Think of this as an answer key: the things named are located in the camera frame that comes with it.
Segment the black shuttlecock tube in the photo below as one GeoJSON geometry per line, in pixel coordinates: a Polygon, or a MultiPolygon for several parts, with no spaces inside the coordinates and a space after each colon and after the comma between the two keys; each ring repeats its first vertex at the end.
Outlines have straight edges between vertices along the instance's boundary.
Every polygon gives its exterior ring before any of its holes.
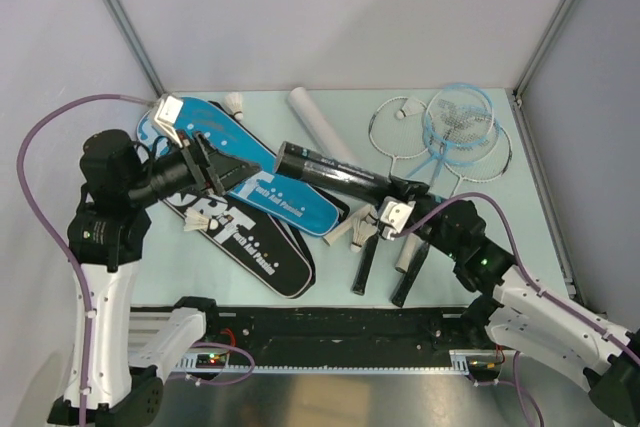
{"type": "Polygon", "coordinates": [[[279,148],[274,171],[278,175],[360,199],[372,205],[380,205],[387,197],[396,200],[407,199],[400,186],[388,177],[325,157],[287,141],[279,148]]]}

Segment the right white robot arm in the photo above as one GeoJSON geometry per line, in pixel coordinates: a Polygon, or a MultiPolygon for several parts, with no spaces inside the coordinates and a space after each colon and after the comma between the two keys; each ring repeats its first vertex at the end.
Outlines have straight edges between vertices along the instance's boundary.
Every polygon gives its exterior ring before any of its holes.
{"type": "Polygon", "coordinates": [[[639,334],[559,296],[524,265],[507,216],[480,192],[448,199],[398,177],[386,200],[407,208],[392,235],[415,234],[454,262],[454,274],[478,293],[462,323],[476,348],[491,341],[515,349],[582,388],[621,426],[639,423],[639,334]]]}

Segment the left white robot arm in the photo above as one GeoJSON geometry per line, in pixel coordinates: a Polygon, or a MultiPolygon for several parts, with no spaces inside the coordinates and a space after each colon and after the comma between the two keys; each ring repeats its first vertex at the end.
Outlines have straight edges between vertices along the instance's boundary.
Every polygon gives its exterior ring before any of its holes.
{"type": "Polygon", "coordinates": [[[221,336],[214,300],[184,297],[159,331],[129,353],[131,300],[150,206],[182,191],[221,196],[258,173],[257,163],[215,149],[201,132],[180,131],[179,146],[142,161],[137,142],[110,129],[83,146],[85,178],[70,223],[79,324],[69,385],[50,411],[65,426],[148,426],[174,366],[194,345],[221,336]]]}

